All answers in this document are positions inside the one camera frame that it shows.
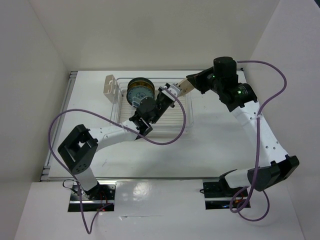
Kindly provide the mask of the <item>beige plate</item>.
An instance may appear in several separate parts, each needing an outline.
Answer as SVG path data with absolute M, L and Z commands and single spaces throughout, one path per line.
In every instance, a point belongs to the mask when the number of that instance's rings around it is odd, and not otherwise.
M 187 78 L 184 78 L 177 84 L 178 88 L 180 89 L 180 93 L 177 97 L 182 97 L 191 92 L 195 87 L 189 82 Z

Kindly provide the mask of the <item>teal blue floral plate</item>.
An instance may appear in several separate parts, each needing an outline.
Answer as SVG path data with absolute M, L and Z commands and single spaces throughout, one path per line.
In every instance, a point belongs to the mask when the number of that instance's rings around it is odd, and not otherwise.
M 149 79 L 145 78 L 145 77 L 136 77 L 136 78 L 133 78 L 132 80 L 129 81 L 128 83 L 128 87 L 130 86 L 142 86 L 142 85 L 148 85 L 148 86 L 151 86 L 151 87 L 154 87 L 154 84 L 152 81 L 150 81 Z
M 155 92 L 145 86 L 135 86 L 127 90 L 126 100 L 133 106 L 138 107 L 144 98 L 154 98 Z

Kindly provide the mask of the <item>yellow patterned plate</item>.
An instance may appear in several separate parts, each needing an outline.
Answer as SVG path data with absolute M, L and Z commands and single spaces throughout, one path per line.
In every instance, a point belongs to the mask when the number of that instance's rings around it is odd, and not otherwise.
M 155 93 L 155 86 L 153 82 L 144 77 L 133 78 L 127 85 L 127 92 L 131 91 L 135 87 L 145 87 L 152 93 Z

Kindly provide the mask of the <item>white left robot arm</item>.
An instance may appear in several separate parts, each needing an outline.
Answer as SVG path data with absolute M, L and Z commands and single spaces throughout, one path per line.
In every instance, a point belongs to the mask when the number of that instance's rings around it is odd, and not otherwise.
M 79 124 L 73 128 L 57 151 L 65 167 L 79 183 L 81 193 L 88 200 L 95 199 L 101 190 L 90 165 L 99 150 L 139 139 L 146 139 L 165 111 L 174 105 L 181 89 L 175 84 L 160 87 L 157 98 L 145 97 L 132 117 L 122 123 L 112 120 L 107 127 L 87 128 Z

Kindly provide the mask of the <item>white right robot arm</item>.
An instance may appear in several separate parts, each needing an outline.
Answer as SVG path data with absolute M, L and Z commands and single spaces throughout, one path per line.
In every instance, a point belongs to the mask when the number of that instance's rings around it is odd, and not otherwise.
M 254 168 L 231 170 L 219 177 L 219 192 L 223 196 L 229 197 L 236 190 L 250 186 L 262 192 L 286 180 L 299 166 L 298 158 L 290 156 L 281 146 L 263 116 L 265 104 L 259 103 L 248 83 L 239 81 L 237 63 L 232 57 L 215 58 L 212 67 L 186 79 L 201 94 L 215 92 L 256 147 Z

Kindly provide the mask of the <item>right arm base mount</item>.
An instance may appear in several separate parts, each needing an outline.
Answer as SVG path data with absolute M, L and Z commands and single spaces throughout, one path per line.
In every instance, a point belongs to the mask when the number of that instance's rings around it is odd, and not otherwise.
M 204 196 L 206 210 L 230 209 L 230 201 L 241 188 L 231 188 L 224 191 L 218 178 L 205 178 L 199 190 Z

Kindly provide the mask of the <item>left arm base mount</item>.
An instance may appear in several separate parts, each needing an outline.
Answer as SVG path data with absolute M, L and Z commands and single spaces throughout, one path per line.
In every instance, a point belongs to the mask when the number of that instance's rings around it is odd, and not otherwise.
M 79 213 L 80 197 L 78 195 L 78 185 L 72 179 L 66 179 L 62 182 L 62 186 L 65 189 L 70 190 L 70 198 L 68 204 L 68 212 Z M 100 208 L 103 208 L 102 212 L 113 212 L 115 209 L 115 194 L 116 194 L 116 181 L 103 180 L 99 182 L 99 189 L 86 194 L 85 191 L 81 191 L 81 199 L 84 212 L 96 212 Z

